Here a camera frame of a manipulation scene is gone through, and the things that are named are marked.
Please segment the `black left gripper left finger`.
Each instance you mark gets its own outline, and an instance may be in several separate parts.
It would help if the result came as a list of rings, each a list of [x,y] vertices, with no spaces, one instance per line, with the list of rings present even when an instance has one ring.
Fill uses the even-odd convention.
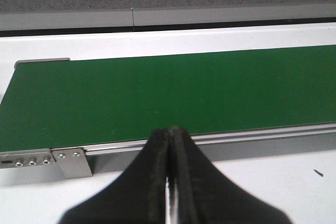
[[[154,130],[115,181],[66,211],[60,223],[165,223],[169,138],[168,129]]]

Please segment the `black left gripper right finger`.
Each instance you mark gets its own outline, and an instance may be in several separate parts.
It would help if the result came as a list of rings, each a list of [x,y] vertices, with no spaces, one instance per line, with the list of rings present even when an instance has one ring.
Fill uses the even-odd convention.
[[[291,222],[223,175],[185,128],[172,129],[169,161],[171,214],[177,223]]]

